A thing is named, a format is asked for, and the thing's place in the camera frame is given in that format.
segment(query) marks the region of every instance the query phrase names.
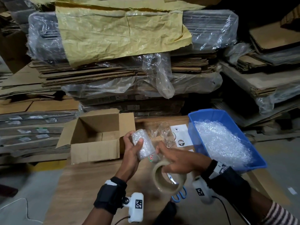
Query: cable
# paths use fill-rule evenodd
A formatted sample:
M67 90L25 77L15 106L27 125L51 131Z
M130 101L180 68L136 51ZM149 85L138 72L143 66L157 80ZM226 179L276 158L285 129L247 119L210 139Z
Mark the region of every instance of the cable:
M9 206L9 205L11 205L11 204L13 204L13 203L15 203L15 202L17 202L17 201L19 201L19 200L22 200L22 199L24 199L24 200L26 201L26 218L27 218L28 220L31 220L31 221L36 221L36 222L39 222L39 223L43 223L42 221L39 221L39 220L29 219L29 217L28 217L28 200L27 200L26 198L20 198L20 199L18 199L18 200L15 200L15 201L13 201L13 202L11 202L11 203L5 205L4 207L0 208L0 210L2 210L3 208L6 208L7 206Z
M212 196L213 198L217 198L220 200L220 202L223 204L223 207L225 209L225 212L226 212L226 215L227 215L227 218L228 218L228 222L229 222L229 225L231 225L231 222L230 222L230 218L229 218L229 215L228 215L228 212L227 212L227 209L225 207L225 204L223 203L223 201L219 198L219 197L215 197L215 196Z
M126 217L124 217L124 218L122 218L122 219L120 219L118 222L116 222L115 223L115 225L117 225L119 222L121 222L122 220L124 220L124 219L128 219L128 218L130 218L130 216L126 216Z

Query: open cardboard box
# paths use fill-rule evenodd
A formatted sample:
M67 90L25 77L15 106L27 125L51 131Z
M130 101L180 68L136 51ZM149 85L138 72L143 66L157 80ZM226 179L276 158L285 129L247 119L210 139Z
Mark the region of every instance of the open cardboard box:
M71 146L72 164L118 159L125 150L123 136L132 130L133 113L90 111L65 125L56 147Z

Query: glass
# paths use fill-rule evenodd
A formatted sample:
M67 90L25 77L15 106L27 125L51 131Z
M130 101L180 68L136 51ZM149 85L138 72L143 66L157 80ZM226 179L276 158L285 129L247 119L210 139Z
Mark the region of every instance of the glass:
M164 141L167 148L170 148L173 146L174 142L176 140L176 135L172 131L168 131L164 135Z
M168 122L162 122L160 124L160 135L164 137L167 132L171 132L171 127Z
M148 128L150 130L151 138L157 137L157 134L159 132L159 123L157 123L157 122L150 122Z

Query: wooden table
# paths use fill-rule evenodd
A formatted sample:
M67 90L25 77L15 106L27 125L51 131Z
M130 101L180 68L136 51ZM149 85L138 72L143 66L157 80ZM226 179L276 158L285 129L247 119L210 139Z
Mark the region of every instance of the wooden table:
M147 128L150 122L167 121L170 125L188 125L187 116L148 118L136 121L136 129ZM91 162L68 165L58 182L56 192L46 214L44 225L81 225L93 208L97 193L103 183L113 177L122 160ZM144 194L144 220L141 224L151 224L170 199L170 195L160 193L151 177L154 164L148 159L140 162L135 175L128 181L127 196L134 192ZM219 201L204 205L191 184L192 177L188 174L185 184L187 198L178 203L177 224L225 224L228 220L224 208ZM224 202L231 223L245 224L231 205ZM112 224L128 215L128 209L118 209ZM128 220L119 223L128 224Z

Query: label on cardboard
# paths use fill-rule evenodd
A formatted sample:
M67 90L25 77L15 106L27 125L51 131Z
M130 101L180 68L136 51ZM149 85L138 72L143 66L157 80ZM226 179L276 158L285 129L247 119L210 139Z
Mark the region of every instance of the label on cardboard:
M41 134L41 135L36 135L37 138L46 138L49 137L48 134Z
M137 116L149 116L150 112L138 112Z
M139 110L140 105L127 105L127 110Z
M26 137L19 138L19 140L22 141L22 142L27 142L27 141L30 141L31 139L26 136Z
M149 97L146 95L136 95L135 96L135 100L147 100L147 99L149 99Z
M20 116L12 116L9 120L23 120Z
M39 116L30 116L29 119L44 119L43 116L39 115Z
M173 125L171 126L171 131L176 135L176 145L177 147L185 147L193 145L192 140L188 134L188 127L186 124L183 125Z
M9 125L20 125L21 124L20 121L6 121L6 123Z
M25 134L25 133L31 133L30 130L17 130L19 133L21 134Z
M47 118L45 119L47 123L50 123L50 122L57 122L57 119L54 118L54 117L51 117L51 118Z
M36 130L39 133L49 133L49 130L47 130L47 128L36 128Z
M116 95L115 99L116 100L126 100L126 99L128 99L128 96L127 95Z

